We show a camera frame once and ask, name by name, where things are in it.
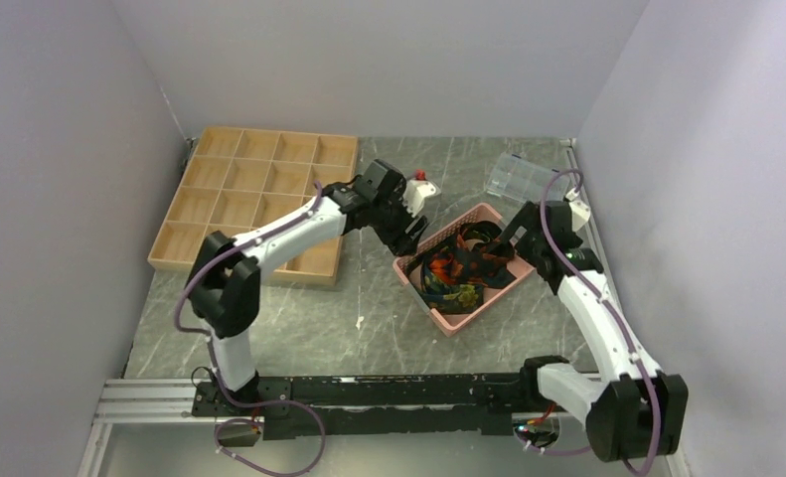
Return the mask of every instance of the white plastic part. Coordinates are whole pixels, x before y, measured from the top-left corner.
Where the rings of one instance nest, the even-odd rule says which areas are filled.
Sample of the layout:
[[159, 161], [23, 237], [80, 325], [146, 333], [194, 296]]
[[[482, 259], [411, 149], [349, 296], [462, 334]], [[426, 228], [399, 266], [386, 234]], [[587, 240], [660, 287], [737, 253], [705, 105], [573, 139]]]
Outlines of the white plastic part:
[[600, 298], [597, 298], [598, 303], [603, 303], [604, 301], [612, 301], [612, 291], [608, 282], [600, 290]]
[[311, 217], [296, 227], [292, 227], [267, 240], [254, 240], [296, 217], [306, 215], [311, 208], [313, 199], [291, 212], [256, 231], [235, 236], [237, 242], [253, 239], [249, 248], [243, 250], [246, 256], [258, 259], [261, 270], [261, 281], [265, 280], [276, 268], [301, 254], [308, 248], [325, 240], [339, 237], [346, 227], [346, 216], [340, 212], [340, 206], [327, 197], [322, 198], [319, 208]]
[[[582, 275], [598, 290], [605, 289], [605, 275], [596, 271], [583, 271]], [[588, 343], [591, 356], [594, 357], [594, 363], [600, 372], [600, 379], [604, 383], [618, 381], [621, 375], [628, 375], [633, 380], [641, 379], [638, 367], [630, 360], [626, 341], [615, 319], [578, 277], [564, 278], [559, 284], [557, 296], [576, 320], [583, 338]], [[623, 316], [618, 305], [614, 301], [611, 303]], [[654, 378], [657, 371], [661, 371], [659, 364], [641, 346], [629, 323], [626, 323], [626, 319], [624, 319], [624, 326], [636, 346], [638, 356], [644, 363], [647, 373], [651, 378]]]
[[[339, 237], [346, 227], [346, 216], [340, 206], [327, 197], [322, 198], [319, 208], [304, 222], [266, 240], [259, 237], [272, 231], [296, 217], [307, 215], [313, 200], [292, 213], [256, 231], [235, 236], [237, 242], [251, 240], [249, 248], [242, 253], [258, 259], [261, 280], [266, 279], [273, 270], [286, 263], [308, 248], [325, 240]], [[214, 352], [221, 376], [230, 391], [237, 391], [255, 376], [255, 362], [249, 347], [249, 329], [239, 334], [219, 339], [212, 332]]]
[[439, 193], [439, 187], [430, 181], [408, 180], [404, 190], [404, 202], [407, 204], [407, 210], [415, 216], [424, 208], [425, 199], [436, 197]]
[[230, 391], [237, 391], [255, 377], [255, 360], [249, 347], [249, 329], [220, 339], [212, 332], [217, 367]]
[[558, 403], [582, 422], [583, 427], [591, 405], [606, 389], [606, 383], [586, 378], [568, 363], [542, 366], [537, 372], [537, 382], [543, 397]]
[[571, 207], [571, 229], [577, 232], [588, 224], [591, 219], [591, 209], [580, 199], [572, 199], [568, 205]]
[[568, 189], [568, 192], [565, 193], [565, 198], [568, 199], [569, 202], [576, 200], [578, 197], [579, 191], [575, 187]]

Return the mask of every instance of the metal frame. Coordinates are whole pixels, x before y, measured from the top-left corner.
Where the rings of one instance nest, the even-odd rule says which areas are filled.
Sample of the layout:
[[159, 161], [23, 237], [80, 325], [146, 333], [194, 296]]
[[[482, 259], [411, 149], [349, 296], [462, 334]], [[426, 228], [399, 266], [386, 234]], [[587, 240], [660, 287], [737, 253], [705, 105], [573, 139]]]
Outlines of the metal frame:
[[[207, 384], [207, 381], [195, 380]], [[108, 380], [100, 394], [88, 442], [82, 455], [78, 477], [98, 477], [111, 432], [119, 424], [208, 424], [215, 425], [231, 416], [196, 417], [191, 414], [197, 389], [190, 380]], [[322, 408], [339, 406], [319, 406]], [[511, 420], [538, 417], [536, 412], [512, 412]], [[555, 412], [550, 418], [569, 417]]]

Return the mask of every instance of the cable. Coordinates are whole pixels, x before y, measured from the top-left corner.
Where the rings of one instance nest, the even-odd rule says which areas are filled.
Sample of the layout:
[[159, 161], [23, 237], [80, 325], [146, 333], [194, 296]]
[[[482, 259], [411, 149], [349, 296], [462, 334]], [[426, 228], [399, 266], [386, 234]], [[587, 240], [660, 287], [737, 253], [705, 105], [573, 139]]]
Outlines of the cable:
[[556, 403], [551, 402], [550, 405], [548, 406], [548, 409], [545, 411], [544, 414], [542, 414], [542, 416], [537, 417], [535, 419], [528, 420], [527, 425], [539, 425], [545, 422], [545, 419], [547, 419], [550, 413], [553, 412], [555, 409], [556, 409]]
[[521, 379], [507, 381], [505, 383], [486, 383], [486, 382], [484, 382], [484, 383], [481, 383], [481, 385], [485, 385], [485, 386], [509, 386], [509, 385], [517, 385], [520, 381], [521, 381]]
[[[567, 169], [561, 172], [557, 172], [550, 178], [550, 181], [545, 186], [545, 190], [542, 193], [542, 200], [540, 204], [543, 205], [548, 200], [548, 192], [550, 188], [553, 187], [553, 184], [556, 182], [557, 179], [560, 177], [567, 175], [567, 174], [575, 174], [577, 176], [577, 184], [574, 186], [574, 192], [579, 192], [580, 188], [582, 187], [583, 182], [583, 175], [578, 169]], [[591, 291], [594, 296], [598, 299], [602, 298], [603, 293], [594, 286], [591, 281], [588, 280], [582, 273], [573, 265], [573, 263], [568, 260], [562, 250], [559, 249], [558, 245], [556, 245], [556, 241], [553, 239], [553, 236], [550, 234], [550, 229], [548, 228], [548, 217], [546, 215], [546, 208], [539, 207], [539, 214], [540, 219], [542, 221], [542, 230], [545, 233], [545, 239], [548, 241], [548, 245], [550, 245], [550, 249], [553, 250], [553, 254], [559, 258], [567, 269], [569, 269], [574, 276], [579, 278], [579, 280]], [[612, 318], [615, 320], [615, 323], [618, 325], [618, 329], [620, 329], [621, 334], [624, 337], [624, 341], [627, 344], [627, 351], [632, 355], [636, 353], [635, 342], [632, 341], [632, 336], [630, 335], [629, 331], [627, 330], [626, 322], [624, 321], [621, 314], [618, 313], [618, 310], [615, 309], [615, 306], [609, 300], [601, 300], [601, 303], [612, 315]], [[656, 458], [656, 454], [658, 452], [659, 447], [659, 439], [660, 434], [662, 432], [662, 411], [659, 407], [659, 396], [656, 394], [656, 388], [653, 386], [653, 382], [650, 381], [650, 375], [647, 373], [647, 369], [644, 367], [644, 363], [641, 361], [641, 358], [635, 362], [636, 367], [638, 368], [638, 372], [641, 374], [641, 379], [644, 381], [644, 386], [647, 388], [647, 394], [650, 396], [650, 409], [653, 414], [653, 425], [650, 433], [650, 448], [647, 451], [647, 459], [644, 461], [644, 465], [641, 466], [641, 469], [636, 470], [635, 467], [632, 466], [626, 459], [624, 459], [624, 465], [626, 465], [627, 470], [629, 470], [633, 475], [637, 476], [646, 476], [649, 472], [651, 467], [653, 467], [653, 460]], [[589, 450], [591, 447], [584, 447], [582, 449], [577, 449], [576, 453], [582, 453]], [[540, 449], [542, 453], [545, 455], [571, 455], [566, 453], [557, 454], [556, 451], [548, 450], [548, 449]]]
[[203, 390], [200, 389], [200, 384], [194, 381], [194, 375], [199, 370], [206, 370], [206, 373], [209, 374], [209, 379], [212, 381], [212, 383], [217, 380], [217, 377], [214, 376], [214, 373], [212, 373], [211, 368], [207, 366], [198, 366], [194, 368], [194, 371], [191, 372], [191, 384], [194, 385], [194, 388], [197, 390], [197, 393], [203, 395], [204, 393]]
[[556, 443], [556, 440], [559, 439], [558, 432], [556, 431], [514, 430], [513, 433], [519, 442], [524, 444], [525, 450], [529, 448], [547, 448], [552, 446]]
[[211, 333], [204, 328], [192, 328], [188, 326], [183, 326], [182, 308], [185, 306], [185, 301], [187, 301], [188, 297], [191, 296], [191, 292], [194, 290], [197, 284], [199, 284], [200, 281], [202, 281], [203, 278], [205, 278], [205, 276], [208, 274], [209, 271], [211, 271], [219, 263], [222, 263], [223, 260], [234, 255], [235, 253], [238, 253], [248, 248], [249, 245], [254, 241], [262, 242], [264, 240], [267, 240], [273, 236], [281, 234], [284, 231], [292, 229], [293, 227], [307, 220], [309, 217], [313, 216], [313, 214], [316, 213], [317, 210], [319, 210], [319, 206], [322, 204], [322, 184], [320, 184], [319, 181], [314, 181], [314, 186], [316, 187], [316, 196], [314, 197], [314, 201], [311, 204], [310, 209], [305, 214], [300, 214], [295, 218], [293, 218], [292, 220], [288, 221], [287, 223], [282, 224], [281, 226], [278, 226], [270, 231], [267, 231], [257, 237], [250, 238], [249, 240], [241, 243], [236, 243], [235, 246], [233, 246], [232, 248], [214, 257], [211, 261], [206, 263], [199, 271], [197, 271], [197, 273], [195, 273], [193, 277], [191, 277], [191, 279], [188, 281], [188, 284], [185, 285], [185, 288], [182, 290], [182, 295], [179, 297], [179, 300], [176, 302], [176, 306], [173, 308], [173, 326], [175, 326], [177, 330], [179, 330], [182, 333], [196, 333], [206, 337], [206, 343], [208, 344], [208, 350], [209, 350], [209, 357], [211, 359], [212, 366], [214, 367], [213, 373], [215, 376], [215, 381], [217, 382], [217, 385], [220, 388], [221, 393], [223, 393], [224, 398], [226, 398], [228, 402], [230, 402], [235, 407], [252, 408], [252, 409], [259, 408], [259, 407], [267, 407], [269, 405], [292, 405], [294, 407], [299, 407], [300, 409], [309, 413], [311, 417], [314, 418], [317, 425], [319, 426], [319, 434], [321, 437], [321, 441], [319, 444], [319, 452], [317, 452], [316, 457], [314, 457], [313, 461], [311, 461], [311, 463], [308, 464], [305, 468], [298, 470], [296, 472], [288, 472], [288, 473], [275, 472], [269, 469], [265, 469], [253, 462], [250, 462], [249, 460], [243, 458], [242, 456], [239, 456], [234, 452], [227, 450], [226, 448], [220, 445], [220, 440], [219, 440], [220, 431], [225, 426], [231, 423], [239, 423], [239, 422], [257, 426], [257, 423], [254, 422], [252, 419], [236, 417], [233, 419], [229, 419], [221, 423], [217, 427], [215, 427], [214, 441], [215, 441], [215, 445], [217, 446], [217, 450], [219, 452], [227, 455], [228, 457], [240, 463], [247, 465], [248, 467], [251, 467], [252, 469], [262, 474], [269, 475], [272, 477], [296, 477], [298, 475], [302, 475], [307, 472], [310, 472], [310, 470], [314, 468], [314, 466], [316, 466], [317, 463], [319, 463], [319, 460], [322, 458], [322, 453], [323, 451], [325, 451], [325, 424], [322, 421], [322, 417], [320, 417], [319, 414], [316, 413], [307, 404], [304, 404], [296, 400], [276, 399], [276, 400], [265, 400], [261, 402], [240, 402], [234, 399], [230, 395], [229, 390], [226, 388], [226, 383], [223, 381], [223, 376], [221, 375], [220, 368], [217, 365], [217, 357], [214, 352], [214, 344], [211, 339]]

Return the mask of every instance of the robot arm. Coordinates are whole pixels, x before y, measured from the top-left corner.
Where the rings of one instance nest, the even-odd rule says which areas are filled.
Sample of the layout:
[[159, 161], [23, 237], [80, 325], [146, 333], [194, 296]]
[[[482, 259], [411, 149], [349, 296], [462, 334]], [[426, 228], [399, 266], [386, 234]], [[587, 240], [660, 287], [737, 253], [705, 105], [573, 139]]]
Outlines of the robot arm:
[[233, 398], [258, 398], [248, 330], [257, 316], [261, 281], [308, 248], [363, 227], [372, 227], [395, 255], [415, 253], [427, 227], [427, 219], [417, 214], [424, 199], [438, 193], [433, 184], [405, 179], [376, 160], [352, 182], [326, 186], [320, 197], [266, 227], [234, 238], [219, 232], [208, 236], [189, 281], [221, 253], [247, 244], [212, 268], [191, 292], [194, 312], [208, 324], [217, 366]]
[[[545, 237], [542, 217], [548, 222], [551, 238], [575, 270], [555, 256]], [[571, 313], [599, 372], [599, 379], [591, 380], [565, 358], [546, 356], [525, 361], [522, 381], [530, 396], [556, 402], [583, 423], [598, 458], [607, 462], [629, 459], [647, 455], [650, 446], [653, 419], [648, 400], [653, 390], [644, 383], [641, 363], [661, 403], [658, 451], [673, 453], [679, 445], [688, 388], [680, 376], [665, 375], [629, 324], [616, 319], [623, 313], [611, 299], [603, 266], [575, 233], [588, 217], [588, 207], [576, 199], [528, 202], [504, 230], [506, 238], [519, 228], [525, 229], [516, 242], [516, 252], [536, 267]], [[599, 297], [589, 285], [600, 291]]]

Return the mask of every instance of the black linear rail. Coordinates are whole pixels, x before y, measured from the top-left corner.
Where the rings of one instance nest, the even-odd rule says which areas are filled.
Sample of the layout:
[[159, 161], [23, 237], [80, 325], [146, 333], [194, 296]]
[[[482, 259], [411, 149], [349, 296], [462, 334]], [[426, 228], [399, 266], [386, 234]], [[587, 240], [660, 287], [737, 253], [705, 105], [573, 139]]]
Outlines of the black linear rail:
[[[512, 432], [513, 412], [544, 412], [546, 400], [525, 398], [516, 373], [418, 376], [261, 378], [263, 400], [282, 396], [314, 407], [332, 435], [390, 432], [480, 430], [484, 435]], [[271, 406], [264, 439], [317, 435], [305, 411]], [[200, 383], [194, 416], [249, 415], [226, 403], [210, 383]]]

